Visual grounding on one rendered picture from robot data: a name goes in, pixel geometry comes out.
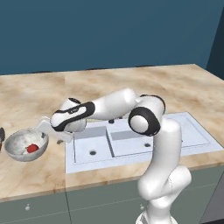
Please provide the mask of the grey metal bowl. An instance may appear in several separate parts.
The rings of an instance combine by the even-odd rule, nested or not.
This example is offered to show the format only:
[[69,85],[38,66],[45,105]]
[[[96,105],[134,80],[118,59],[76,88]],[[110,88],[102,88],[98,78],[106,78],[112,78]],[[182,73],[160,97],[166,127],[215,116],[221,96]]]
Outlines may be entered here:
[[[20,162],[30,162],[41,157],[48,146],[49,136],[41,137],[43,132],[34,129],[21,129],[10,135],[4,142],[4,148],[7,154]],[[26,147],[30,144],[36,144],[39,149],[33,153],[27,153]]]

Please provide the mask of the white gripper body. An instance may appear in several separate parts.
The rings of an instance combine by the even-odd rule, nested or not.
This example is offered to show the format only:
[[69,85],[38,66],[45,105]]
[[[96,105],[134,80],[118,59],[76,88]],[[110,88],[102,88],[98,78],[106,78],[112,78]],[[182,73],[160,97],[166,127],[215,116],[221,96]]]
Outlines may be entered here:
[[50,119],[46,116],[40,118],[37,129],[47,135],[55,136],[58,140],[70,143],[73,140],[73,134],[66,131],[57,132],[53,129]]

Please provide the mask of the dark grey appliance panel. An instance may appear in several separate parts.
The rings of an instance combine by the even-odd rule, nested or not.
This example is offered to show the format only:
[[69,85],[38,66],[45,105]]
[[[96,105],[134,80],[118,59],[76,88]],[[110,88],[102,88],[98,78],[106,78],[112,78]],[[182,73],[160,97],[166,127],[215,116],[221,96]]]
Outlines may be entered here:
[[224,224],[224,184],[217,185],[200,224]]

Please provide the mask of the grey-green drawer front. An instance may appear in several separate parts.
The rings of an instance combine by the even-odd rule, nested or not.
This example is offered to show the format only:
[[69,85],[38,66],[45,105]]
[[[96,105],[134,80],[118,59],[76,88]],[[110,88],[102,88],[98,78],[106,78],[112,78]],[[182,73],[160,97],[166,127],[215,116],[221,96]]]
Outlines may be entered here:
[[[223,172],[224,165],[192,172],[192,183],[171,207],[178,224],[200,224]],[[140,204],[146,206],[136,181],[72,191],[66,198],[72,224],[135,224]]]
[[0,203],[0,224],[12,222],[69,222],[67,197],[64,192]]

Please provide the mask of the red bell pepper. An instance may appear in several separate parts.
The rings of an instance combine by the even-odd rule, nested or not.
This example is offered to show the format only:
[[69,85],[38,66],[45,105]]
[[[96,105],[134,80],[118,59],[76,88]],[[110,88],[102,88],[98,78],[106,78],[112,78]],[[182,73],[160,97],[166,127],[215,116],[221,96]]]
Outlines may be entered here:
[[26,152],[33,153],[33,152],[37,151],[38,149],[39,149],[39,147],[36,144],[32,143],[26,147]]

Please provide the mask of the pale grey double sink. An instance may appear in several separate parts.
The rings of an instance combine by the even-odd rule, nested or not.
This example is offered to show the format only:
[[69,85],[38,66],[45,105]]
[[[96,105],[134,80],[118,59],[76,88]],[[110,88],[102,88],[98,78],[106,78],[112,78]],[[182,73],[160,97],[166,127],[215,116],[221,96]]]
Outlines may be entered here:
[[[183,156],[223,149],[191,114],[182,112],[166,117],[181,125]],[[153,138],[133,132],[126,119],[90,122],[66,144],[66,173],[146,162],[151,159],[152,149]]]

